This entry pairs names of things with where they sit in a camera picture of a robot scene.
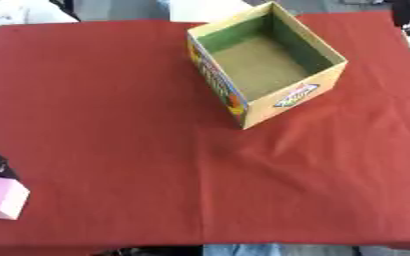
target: pink block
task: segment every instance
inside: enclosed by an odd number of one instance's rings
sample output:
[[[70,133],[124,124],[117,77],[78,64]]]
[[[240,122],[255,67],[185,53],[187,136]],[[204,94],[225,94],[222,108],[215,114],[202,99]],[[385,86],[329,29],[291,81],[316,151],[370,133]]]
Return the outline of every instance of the pink block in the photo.
[[[17,180],[0,178],[0,219],[18,219],[28,196],[29,190]]]

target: cardboard box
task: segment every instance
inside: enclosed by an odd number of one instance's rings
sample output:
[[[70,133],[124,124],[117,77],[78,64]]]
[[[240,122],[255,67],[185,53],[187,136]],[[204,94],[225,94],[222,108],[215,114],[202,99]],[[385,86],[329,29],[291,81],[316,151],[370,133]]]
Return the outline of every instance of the cardboard box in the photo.
[[[243,129],[332,89],[347,64],[274,2],[190,29],[188,48]]]

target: table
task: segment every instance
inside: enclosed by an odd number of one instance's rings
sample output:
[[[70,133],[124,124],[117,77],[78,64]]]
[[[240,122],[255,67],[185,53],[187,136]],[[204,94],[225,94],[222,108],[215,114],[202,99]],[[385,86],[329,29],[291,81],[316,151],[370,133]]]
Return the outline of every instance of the table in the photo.
[[[0,153],[32,191],[2,251],[410,244],[410,51],[385,12],[300,19],[350,64],[247,131],[190,64],[191,24],[1,27]]]

